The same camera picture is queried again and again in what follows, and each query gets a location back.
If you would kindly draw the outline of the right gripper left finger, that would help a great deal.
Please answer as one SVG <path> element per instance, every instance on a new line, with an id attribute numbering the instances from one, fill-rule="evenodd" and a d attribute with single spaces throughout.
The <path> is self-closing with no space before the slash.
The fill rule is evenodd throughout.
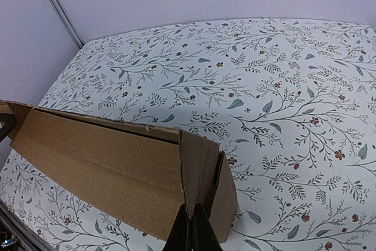
<path id="1" fill-rule="evenodd" d="M 181 205 L 164 246 L 164 251 L 188 251 L 192 249 L 191 223 L 185 205 Z"/>

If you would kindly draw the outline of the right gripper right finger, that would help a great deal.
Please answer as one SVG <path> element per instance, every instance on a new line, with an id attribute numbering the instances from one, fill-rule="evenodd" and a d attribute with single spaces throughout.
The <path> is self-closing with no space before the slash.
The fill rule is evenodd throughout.
<path id="1" fill-rule="evenodd" d="M 201 204 L 197 204 L 192 217 L 192 250 L 195 251 L 223 251 L 209 218 Z"/>

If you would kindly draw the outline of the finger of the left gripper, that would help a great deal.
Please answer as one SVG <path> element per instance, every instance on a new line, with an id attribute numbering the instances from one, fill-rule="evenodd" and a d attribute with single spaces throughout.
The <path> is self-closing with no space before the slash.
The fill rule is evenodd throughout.
<path id="1" fill-rule="evenodd" d="M 12 114 L 1 113 L 1 130 L 0 130 L 0 142 L 2 142 L 15 126 L 15 119 Z"/>

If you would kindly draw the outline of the brown cardboard box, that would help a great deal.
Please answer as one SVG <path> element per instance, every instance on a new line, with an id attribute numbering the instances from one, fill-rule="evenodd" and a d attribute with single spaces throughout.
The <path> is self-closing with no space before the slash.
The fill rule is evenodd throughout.
<path id="1" fill-rule="evenodd" d="M 13 101 L 1 113 L 15 119 L 11 147 L 88 204 L 165 242 L 181 205 L 191 222 L 201 204 L 219 244 L 227 240 L 237 193 L 216 142 Z"/>

